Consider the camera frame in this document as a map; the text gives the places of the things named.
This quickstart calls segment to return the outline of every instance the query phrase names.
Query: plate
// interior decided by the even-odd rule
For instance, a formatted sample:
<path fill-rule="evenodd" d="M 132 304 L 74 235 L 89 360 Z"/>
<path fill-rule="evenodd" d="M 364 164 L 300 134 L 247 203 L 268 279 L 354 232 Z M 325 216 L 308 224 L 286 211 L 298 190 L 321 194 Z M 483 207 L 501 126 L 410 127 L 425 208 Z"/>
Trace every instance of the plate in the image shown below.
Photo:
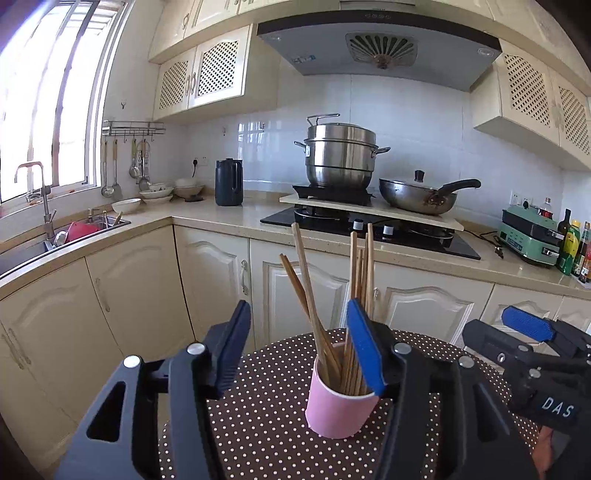
<path fill-rule="evenodd" d="M 170 202 L 170 200 L 173 198 L 172 195 L 168 196 L 168 197 L 162 197 L 159 199 L 144 199 L 144 202 L 147 205 L 160 205 L 161 203 L 166 203 L 166 202 Z"/>

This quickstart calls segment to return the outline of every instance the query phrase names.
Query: stove burner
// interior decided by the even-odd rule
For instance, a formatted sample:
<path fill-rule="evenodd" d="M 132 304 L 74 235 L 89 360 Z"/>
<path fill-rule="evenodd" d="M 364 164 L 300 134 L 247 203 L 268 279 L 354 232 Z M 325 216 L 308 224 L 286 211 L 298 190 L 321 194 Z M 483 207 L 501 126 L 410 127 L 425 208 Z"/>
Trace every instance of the stove burner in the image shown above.
<path fill-rule="evenodd" d="M 407 228 L 407 230 L 411 233 L 416 233 L 417 235 L 437 238 L 439 240 L 449 240 L 450 238 L 453 238 L 454 235 L 453 230 L 448 230 L 440 226 L 422 225 L 420 223 L 413 223 Z"/>
<path fill-rule="evenodd" d="M 367 190 L 319 187 L 315 185 L 294 185 L 294 190 L 301 199 L 313 198 L 330 202 L 353 203 L 354 205 L 369 206 L 373 195 Z"/>
<path fill-rule="evenodd" d="M 312 207 L 310 205 L 295 205 L 294 213 L 296 217 L 303 219 L 328 220 L 328 221 L 348 221 L 349 212 L 344 210 L 335 210 L 332 208 Z"/>

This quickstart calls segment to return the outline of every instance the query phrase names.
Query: window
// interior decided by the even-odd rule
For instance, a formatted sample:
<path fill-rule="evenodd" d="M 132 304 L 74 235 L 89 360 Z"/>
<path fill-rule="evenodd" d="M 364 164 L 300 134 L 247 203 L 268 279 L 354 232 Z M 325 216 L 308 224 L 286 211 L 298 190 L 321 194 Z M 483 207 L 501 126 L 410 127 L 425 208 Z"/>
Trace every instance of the window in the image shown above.
<path fill-rule="evenodd" d="M 69 191 L 96 184 L 90 128 L 125 1 L 46 2 L 0 54 L 0 202 L 45 183 Z"/>

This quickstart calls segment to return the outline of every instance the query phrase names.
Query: pink paper cup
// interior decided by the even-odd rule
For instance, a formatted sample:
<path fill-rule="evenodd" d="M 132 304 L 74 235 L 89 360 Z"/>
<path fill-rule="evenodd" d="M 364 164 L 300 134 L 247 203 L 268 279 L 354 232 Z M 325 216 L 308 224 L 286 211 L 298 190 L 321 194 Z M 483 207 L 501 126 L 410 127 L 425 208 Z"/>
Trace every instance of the pink paper cup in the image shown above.
<path fill-rule="evenodd" d="M 342 345 L 335 347 L 342 350 Z M 317 363 L 318 357 L 314 360 L 306 407 L 308 427 L 321 437 L 329 439 L 351 437 L 360 431 L 378 403 L 379 397 L 373 393 L 350 397 L 331 390 L 318 376 Z"/>

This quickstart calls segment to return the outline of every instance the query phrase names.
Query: person's hand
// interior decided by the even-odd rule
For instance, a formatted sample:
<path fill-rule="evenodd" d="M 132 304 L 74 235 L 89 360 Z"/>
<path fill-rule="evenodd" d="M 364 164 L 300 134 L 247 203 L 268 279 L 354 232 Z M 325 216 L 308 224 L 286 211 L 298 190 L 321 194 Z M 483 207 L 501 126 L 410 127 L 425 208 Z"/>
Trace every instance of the person's hand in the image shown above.
<path fill-rule="evenodd" d="M 550 442 L 552 440 L 552 429 L 542 427 L 538 435 L 538 443 L 536 443 L 531 458 L 540 475 L 540 480 L 544 480 L 546 471 L 550 468 L 552 462 L 552 447 Z"/>

